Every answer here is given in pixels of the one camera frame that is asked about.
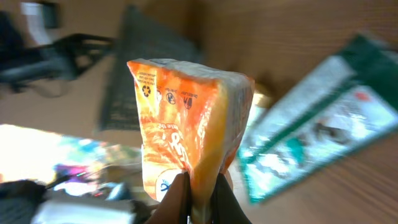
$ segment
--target orange snack bag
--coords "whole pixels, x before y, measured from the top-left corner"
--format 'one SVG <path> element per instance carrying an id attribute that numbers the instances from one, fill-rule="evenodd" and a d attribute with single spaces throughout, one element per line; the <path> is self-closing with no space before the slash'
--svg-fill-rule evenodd
<path id="1" fill-rule="evenodd" d="M 192 218 L 204 222 L 216 177 L 226 172 L 241 142 L 254 81 L 172 59 L 127 65 L 134 76 L 144 142 L 144 189 L 161 201 L 174 177 L 188 171 Z"/>

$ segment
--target colorful object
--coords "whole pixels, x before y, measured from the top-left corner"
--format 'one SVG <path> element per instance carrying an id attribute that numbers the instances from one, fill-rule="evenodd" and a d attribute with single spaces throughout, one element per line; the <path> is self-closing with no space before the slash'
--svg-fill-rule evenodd
<path id="1" fill-rule="evenodd" d="M 250 127 L 238 157 L 251 201 L 269 198 L 397 129 L 397 56 L 359 35 Z"/>
<path id="2" fill-rule="evenodd" d="M 165 186 L 189 171 L 193 219 L 209 215 L 216 177 L 226 172 L 241 142 L 254 82 L 240 73 L 172 59 L 128 66 L 144 140 L 145 191 L 161 201 Z"/>
<path id="3" fill-rule="evenodd" d="M 61 175 L 70 175 L 71 178 L 66 182 L 86 183 L 86 176 L 90 175 L 88 166 L 68 166 L 57 164 L 55 171 Z"/>
<path id="4" fill-rule="evenodd" d="M 3 182 L 36 179 L 48 184 L 55 179 L 55 171 L 62 168 L 59 166 L 85 167 L 91 173 L 108 164 L 141 162 L 139 148 L 92 139 L 9 124 L 0 124 L 0 136 L 0 148 L 4 149 L 0 152 Z"/>

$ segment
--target wooden surface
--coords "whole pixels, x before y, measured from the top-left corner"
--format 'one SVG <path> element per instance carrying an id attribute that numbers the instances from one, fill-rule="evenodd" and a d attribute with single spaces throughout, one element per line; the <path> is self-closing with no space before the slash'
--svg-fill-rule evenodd
<path id="1" fill-rule="evenodd" d="M 114 36 L 129 1 L 113 1 L 112 7 L 105 0 L 60 2 L 65 6 L 62 35 Z M 19 11 L 12 0 L 0 6 Z M 397 0 L 148 0 L 145 11 L 197 41 L 207 65 L 254 77 L 276 98 L 359 30 L 398 44 Z M 3 95 L 0 122 L 139 146 L 137 132 L 92 133 L 110 65 L 107 58 L 71 82 L 71 92 L 59 99 L 31 91 Z M 248 204 L 236 163 L 230 173 L 234 193 L 253 223 L 398 223 L 397 150 L 395 134 L 256 206 Z"/>

